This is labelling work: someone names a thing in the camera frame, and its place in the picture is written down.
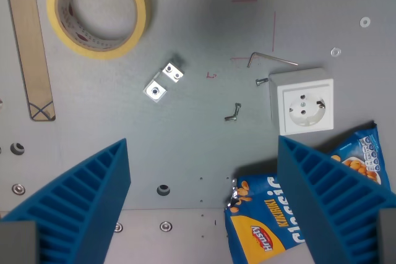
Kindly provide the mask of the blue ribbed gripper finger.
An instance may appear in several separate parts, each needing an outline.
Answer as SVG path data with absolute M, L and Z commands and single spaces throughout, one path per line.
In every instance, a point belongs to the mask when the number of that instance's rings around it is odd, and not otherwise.
M 315 263 L 379 263 L 377 218 L 393 192 L 284 136 L 277 177 Z
M 39 263 L 104 263 L 130 184 L 122 139 L 62 173 L 3 221 L 35 222 Z

